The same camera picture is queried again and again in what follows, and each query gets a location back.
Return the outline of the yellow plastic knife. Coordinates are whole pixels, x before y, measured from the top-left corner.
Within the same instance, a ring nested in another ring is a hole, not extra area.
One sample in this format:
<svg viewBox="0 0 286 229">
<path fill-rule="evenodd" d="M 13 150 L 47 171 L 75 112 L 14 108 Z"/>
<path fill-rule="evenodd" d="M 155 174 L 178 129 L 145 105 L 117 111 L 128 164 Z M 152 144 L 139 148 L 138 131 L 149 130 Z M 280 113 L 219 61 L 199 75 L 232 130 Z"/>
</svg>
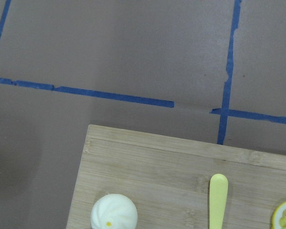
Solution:
<svg viewBox="0 0 286 229">
<path fill-rule="evenodd" d="M 223 226 L 228 193 L 228 180 L 222 174 L 215 174 L 209 185 L 209 229 Z"/>
</svg>

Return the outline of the wooden cutting board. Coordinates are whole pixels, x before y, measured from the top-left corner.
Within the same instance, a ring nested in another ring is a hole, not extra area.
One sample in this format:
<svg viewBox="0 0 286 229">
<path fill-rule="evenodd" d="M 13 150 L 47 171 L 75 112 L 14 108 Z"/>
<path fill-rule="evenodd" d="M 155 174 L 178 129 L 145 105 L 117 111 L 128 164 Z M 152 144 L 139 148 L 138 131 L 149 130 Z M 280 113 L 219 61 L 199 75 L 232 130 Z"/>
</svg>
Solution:
<svg viewBox="0 0 286 229">
<path fill-rule="evenodd" d="M 89 125 L 67 228 L 90 228 L 94 203 L 118 193 L 136 205 L 140 229 L 206 229 L 214 174 L 229 182 L 223 228 L 271 228 L 286 201 L 286 156 Z"/>
</svg>

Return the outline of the white steamed bun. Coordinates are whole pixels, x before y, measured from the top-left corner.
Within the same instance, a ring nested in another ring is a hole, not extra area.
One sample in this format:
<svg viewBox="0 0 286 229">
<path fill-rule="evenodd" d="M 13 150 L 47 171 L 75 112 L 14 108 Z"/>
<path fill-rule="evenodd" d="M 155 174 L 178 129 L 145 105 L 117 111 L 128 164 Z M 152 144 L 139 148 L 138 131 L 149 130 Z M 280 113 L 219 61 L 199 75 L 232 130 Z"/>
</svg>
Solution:
<svg viewBox="0 0 286 229">
<path fill-rule="evenodd" d="M 137 222 L 137 208 L 124 195 L 105 195 L 92 207 L 91 227 L 93 229 L 134 229 Z"/>
</svg>

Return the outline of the upper lemon slice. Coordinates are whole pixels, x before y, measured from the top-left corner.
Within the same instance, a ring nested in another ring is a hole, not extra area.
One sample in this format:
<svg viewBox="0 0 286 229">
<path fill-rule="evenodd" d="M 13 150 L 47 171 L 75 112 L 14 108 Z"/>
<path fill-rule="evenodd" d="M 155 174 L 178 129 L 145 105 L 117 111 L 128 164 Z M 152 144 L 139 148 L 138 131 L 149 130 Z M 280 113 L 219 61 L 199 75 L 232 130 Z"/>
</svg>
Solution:
<svg viewBox="0 0 286 229">
<path fill-rule="evenodd" d="M 280 204 L 272 215 L 273 229 L 286 229 L 286 202 Z"/>
</svg>

